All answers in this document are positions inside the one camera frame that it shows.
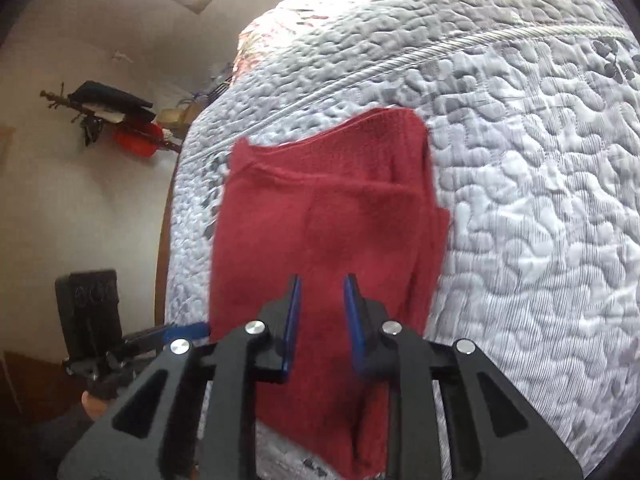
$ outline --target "silver screw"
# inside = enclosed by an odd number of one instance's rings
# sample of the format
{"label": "silver screw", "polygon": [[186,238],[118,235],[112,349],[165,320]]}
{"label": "silver screw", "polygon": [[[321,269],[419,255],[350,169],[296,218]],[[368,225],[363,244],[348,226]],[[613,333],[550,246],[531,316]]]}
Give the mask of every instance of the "silver screw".
{"label": "silver screw", "polygon": [[244,329],[248,334],[257,335],[264,332],[265,325],[260,320],[250,321],[244,326]]}
{"label": "silver screw", "polygon": [[389,335],[398,335],[402,332],[402,325],[397,321],[385,321],[382,324],[382,332]]}
{"label": "silver screw", "polygon": [[189,349],[190,346],[190,343],[186,339],[176,339],[169,345],[169,348],[174,354],[182,355]]}
{"label": "silver screw", "polygon": [[476,351],[476,344],[469,339],[461,339],[456,343],[456,349],[461,354],[469,355]]}

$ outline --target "bed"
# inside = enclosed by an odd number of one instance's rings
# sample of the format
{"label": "bed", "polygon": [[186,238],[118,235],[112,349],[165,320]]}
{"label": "bed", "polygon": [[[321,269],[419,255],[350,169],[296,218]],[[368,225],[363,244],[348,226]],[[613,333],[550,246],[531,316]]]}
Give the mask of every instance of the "bed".
{"label": "bed", "polygon": [[[413,108],[452,213],[424,335],[476,341],[587,476],[640,402],[638,42],[611,0],[315,1],[331,4],[287,0],[241,34],[234,84],[191,128],[166,320],[207,317],[235,140]],[[334,477],[264,426],[257,447],[265,479]]]}

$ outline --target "white wall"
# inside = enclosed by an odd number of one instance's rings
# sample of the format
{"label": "white wall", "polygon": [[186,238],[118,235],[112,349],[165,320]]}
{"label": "white wall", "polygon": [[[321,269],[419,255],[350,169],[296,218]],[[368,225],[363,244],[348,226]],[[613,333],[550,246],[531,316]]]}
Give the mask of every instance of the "white wall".
{"label": "white wall", "polygon": [[[94,79],[171,106],[237,34],[280,0],[214,0],[197,16],[171,0],[33,0],[0,49],[0,124],[15,127],[0,161],[0,349],[60,361],[65,345],[54,280],[118,271],[128,332],[153,323],[159,233],[176,156],[127,155],[108,138],[85,148],[71,110],[40,90]],[[133,63],[113,60],[114,51]]]}

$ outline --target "folded red garment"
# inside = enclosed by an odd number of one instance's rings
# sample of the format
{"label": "folded red garment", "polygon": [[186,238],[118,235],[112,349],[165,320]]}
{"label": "folded red garment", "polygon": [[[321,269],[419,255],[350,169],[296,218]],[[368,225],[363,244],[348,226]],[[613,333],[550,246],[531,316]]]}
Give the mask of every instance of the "folded red garment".
{"label": "folded red garment", "polygon": [[387,398],[351,368],[342,288],[424,330],[449,212],[435,205],[427,129],[412,110],[377,108],[275,148],[240,140],[231,156],[213,251],[216,340],[254,319],[302,277],[298,346],[286,386],[259,384],[257,415],[359,480],[384,470]]}

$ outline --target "quilted bedspread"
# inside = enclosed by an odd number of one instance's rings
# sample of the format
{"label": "quilted bedspread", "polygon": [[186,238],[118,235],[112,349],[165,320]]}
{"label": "quilted bedspread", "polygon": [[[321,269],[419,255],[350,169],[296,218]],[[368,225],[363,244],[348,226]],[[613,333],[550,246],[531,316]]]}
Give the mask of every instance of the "quilted bedspread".
{"label": "quilted bedspread", "polygon": [[[241,77],[193,125],[175,183],[167,319],[206,318],[236,139],[280,144],[368,108],[414,108],[452,212],[425,336],[476,341],[590,472],[640,402],[639,70],[610,0],[351,9]],[[307,458],[258,427],[264,478],[331,477]]]}

